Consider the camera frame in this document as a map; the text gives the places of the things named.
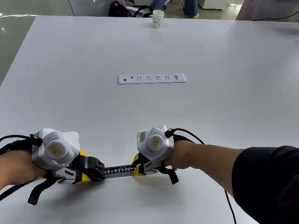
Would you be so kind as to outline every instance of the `electrical outlet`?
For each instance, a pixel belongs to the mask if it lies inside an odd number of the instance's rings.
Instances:
[[[119,84],[143,84],[143,83],[185,83],[186,77],[182,74],[168,75],[119,75]]]

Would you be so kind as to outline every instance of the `white table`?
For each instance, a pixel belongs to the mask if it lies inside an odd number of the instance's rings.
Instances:
[[[0,136],[44,127],[80,133],[106,166],[127,164],[138,131],[185,127],[209,144],[298,145],[299,24],[39,16],[0,87]],[[128,73],[185,73],[184,84],[118,85]],[[223,189],[204,173],[34,185],[0,203],[1,223],[231,224]],[[256,223],[232,202],[239,224]]]

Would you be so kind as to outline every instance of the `jeans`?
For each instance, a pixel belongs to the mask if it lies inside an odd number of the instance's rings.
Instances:
[[[153,10],[163,10],[165,0],[153,0],[149,6]],[[198,13],[197,0],[185,0],[184,14],[188,16],[195,16]]]

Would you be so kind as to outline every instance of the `black sleeve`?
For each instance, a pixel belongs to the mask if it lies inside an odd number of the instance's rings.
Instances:
[[[260,224],[299,224],[299,149],[252,147],[235,160],[235,201]]]

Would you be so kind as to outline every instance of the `shiny floor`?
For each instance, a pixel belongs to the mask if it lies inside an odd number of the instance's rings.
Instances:
[[[199,19],[234,20],[242,0],[231,0],[224,10],[200,10]],[[4,80],[35,15],[72,15],[68,0],[0,1],[0,84]],[[168,18],[187,18],[181,0],[173,0],[165,11]]]

